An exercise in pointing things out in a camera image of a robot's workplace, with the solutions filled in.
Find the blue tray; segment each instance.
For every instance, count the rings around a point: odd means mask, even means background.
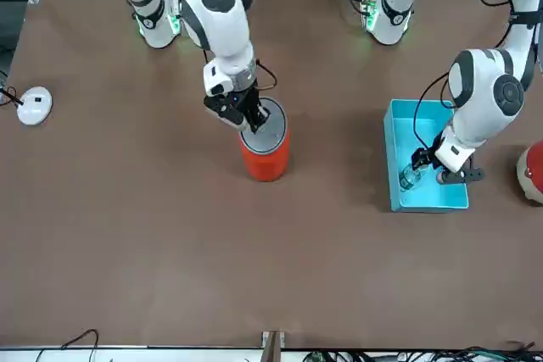
[[[412,190],[400,189],[400,171],[411,161],[411,155],[420,142],[413,133],[413,115],[416,100],[393,99],[384,116],[384,138],[389,169],[390,206],[394,212],[444,213],[466,209],[465,184],[444,186],[436,181],[439,171],[430,169]],[[452,117],[452,109],[441,106],[440,101],[423,101],[417,113],[417,133],[430,145]]]

